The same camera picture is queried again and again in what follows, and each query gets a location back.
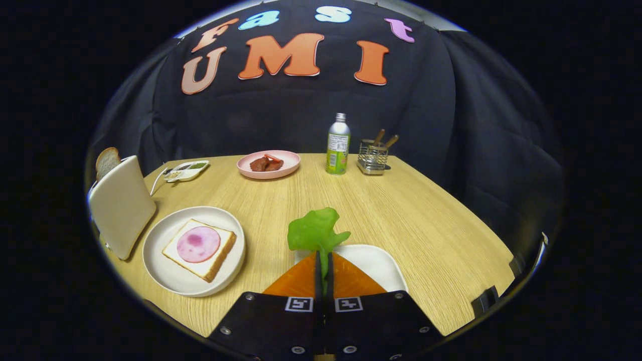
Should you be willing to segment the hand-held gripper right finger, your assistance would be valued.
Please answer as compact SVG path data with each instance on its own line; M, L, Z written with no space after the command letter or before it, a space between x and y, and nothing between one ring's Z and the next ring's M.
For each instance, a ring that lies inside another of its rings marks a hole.
M403 287L387 287L346 256L328 255L324 352L335 360L416 360L443 334Z

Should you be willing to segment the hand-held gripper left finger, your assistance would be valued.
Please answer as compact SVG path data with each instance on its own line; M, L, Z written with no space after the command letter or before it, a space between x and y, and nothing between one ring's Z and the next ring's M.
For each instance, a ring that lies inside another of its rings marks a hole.
M307 284L306 295L244 292L208 336L241 360L314 360L324 353L324 306L317 252L280 280Z

